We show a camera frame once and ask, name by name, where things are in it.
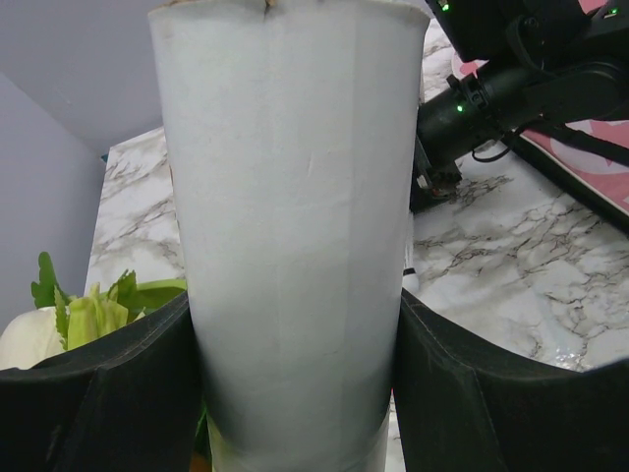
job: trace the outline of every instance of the marble countertop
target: marble countertop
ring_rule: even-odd
[[[446,87],[453,49],[427,35],[427,98]],[[183,277],[163,130],[113,147],[86,286],[126,269],[139,281]],[[629,242],[509,154],[461,159],[452,202],[416,218],[415,295],[489,341],[555,366],[586,370],[629,355]],[[404,471],[391,415],[386,472]]]

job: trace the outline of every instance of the white cup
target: white cup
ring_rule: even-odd
[[[424,35],[369,0],[149,15],[217,472],[382,472]]]

